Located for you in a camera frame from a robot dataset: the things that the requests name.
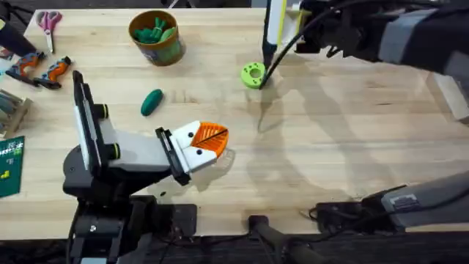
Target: wire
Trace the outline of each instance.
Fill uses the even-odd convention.
[[[160,262],[159,262],[158,264],[162,264],[162,263],[163,263],[164,258],[166,257],[166,254],[168,253],[169,248],[171,248],[172,245],[173,245],[173,243],[168,243],[168,244],[166,245],[166,247],[164,248],[163,254],[161,255]]]
[[[306,242],[306,243],[318,243],[318,242],[327,241],[331,238],[335,238],[337,235],[340,235],[343,232],[346,232],[348,230],[354,230],[358,227],[361,227],[362,225],[364,225],[366,223],[369,223],[371,221],[376,221],[376,220],[381,219],[381,218],[386,217],[386,216],[392,216],[392,215],[395,215],[395,214],[402,214],[402,213],[418,213],[418,212],[423,212],[423,211],[428,211],[428,210],[434,210],[434,209],[437,209],[437,208],[441,208],[441,207],[445,207],[447,205],[450,205],[451,203],[456,202],[457,200],[462,199],[462,198],[466,197],[467,195],[469,195],[469,188],[465,189],[464,191],[461,191],[459,194],[457,194],[457,195],[455,195],[455,196],[453,196],[449,199],[443,200],[442,202],[436,203],[434,205],[423,206],[421,208],[416,208],[416,209],[413,209],[413,210],[401,209],[401,210],[394,210],[394,211],[390,211],[390,212],[384,212],[384,213],[381,213],[381,214],[377,214],[376,216],[370,216],[369,218],[361,219],[360,221],[357,221],[356,223],[352,224],[351,226],[343,227],[343,228],[339,229],[338,231],[335,231],[335,232],[333,232],[329,235],[326,235],[322,238],[318,238],[316,240],[309,240],[309,239],[305,239],[305,238],[299,238],[299,239],[303,242]]]
[[[267,83],[269,78],[272,76],[273,71],[277,68],[278,64],[280,64],[280,61],[284,58],[284,56],[287,54],[288,50],[311,28],[316,26],[322,19],[327,18],[328,16],[334,14],[335,12],[342,10],[346,7],[351,7],[352,5],[356,4],[370,4],[370,3],[386,3],[386,4],[417,4],[417,5],[423,5],[423,6],[429,6],[429,7],[440,7],[441,3],[440,2],[430,2],[430,1],[424,1],[424,0],[354,0],[354,1],[347,1],[347,2],[342,2],[341,4],[337,4],[335,7],[332,7],[329,10],[326,10],[322,13],[320,13],[317,17],[315,17],[313,20],[309,21],[308,24],[306,24],[305,27],[303,27],[293,38],[288,42],[288,44],[285,46],[285,48],[281,51],[281,53],[278,55],[277,59],[275,62],[272,64],[272,67],[269,68],[267,73],[265,74],[264,78],[262,79],[262,82],[260,84],[259,89],[262,89],[263,86]]]
[[[70,251],[72,250],[72,239],[73,239],[73,234],[75,233],[74,227],[75,227],[76,220],[78,219],[78,214],[80,211],[81,211],[81,202],[78,201],[75,214],[73,215],[72,224],[70,225],[70,229],[68,230],[67,246],[65,247],[65,263],[66,264],[71,264]]]
[[[245,235],[238,235],[238,236],[234,236],[234,237],[231,237],[231,238],[226,238],[226,239],[220,239],[220,240],[217,240],[217,241],[212,241],[212,242],[209,242],[209,243],[203,243],[203,242],[194,243],[194,242],[191,242],[191,243],[185,243],[185,244],[182,244],[182,243],[175,243],[175,240],[173,240],[173,241],[167,241],[167,240],[164,240],[164,239],[162,239],[161,237],[158,237],[158,236],[157,236],[156,238],[157,238],[159,241],[163,242],[163,243],[172,244],[173,246],[178,246],[178,247],[182,247],[182,248],[193,248],[193,247],[204,248],[204,247],[209,247],[209,246],[216,246],[216,245],[221,244],[221,243],[232,242],[232,241],[238,241],[238,240],[247,238],[249,235],[251,235],[251,234],[248,233],[248,234],[245,234]]]

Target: green board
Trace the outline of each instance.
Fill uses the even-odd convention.
[[[20,192],[24,136],[0,142],[0,197]]]

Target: wooden table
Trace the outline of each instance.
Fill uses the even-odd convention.
[[[56,54],[67,55],[107,103],[115,128],[153,135],[193,120],[219,122],[229,146],[215,165],[178,186],[171,178],[140,193],[199,207],[199,235],[241,234],[251,214],[289,233],[316,232],[300,215],[317,202],[360,199],[386,188],[469,170],[469,129],[455,122],[428,73],[323,55],[288,55],[273,87],[247,89],[240,70],[262,61],[264,10],[169,10],[187,53],[170,67],[151,65],[128,36],[143,10],[61,10]],[[47,50],[30,23],[26,36]],[[58,91],[4,77],[1,88],[34,101],[18,134],[26,136],[21,193],[0,200],[0,240],[64,238],[75,210],[62,192],[62,162],[78,144],[69,71]],[[140,115],[146,94],[163,105]],[[463,225],[424,230],[463,230]]]

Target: green tape roll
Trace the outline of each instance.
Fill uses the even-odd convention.
[[[251,89],[259,89],[264,78],[265,66],[260,62],[251,62],[241,70],[241,81]]]

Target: orange gripper pad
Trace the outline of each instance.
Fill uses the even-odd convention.
[[[36,67],[37,64],[39,63],[39,57],[38,56],[33,56],[32,57],[32,60],[28,61],[28,59],[26,58],[22,58],[20,60],[18,60],[18,62],[16,62],[16,64],[19,66],[20,68],[20,74],[22,76],[26,76],[26,72],[24,71],[24,69],[26,69],[26,67]]]
[[[217,154],[218,158],[225,150],[227,143],[228,128],[211,122],[201,122],[191,146],[204,150],[212,150]]]
[[[59,62],[58,67],[55,67],[53,70],[48,72],[48,77],[51,81],[57,81],[57,77],[64,74],[68,69],[68,64],[65,62]]]

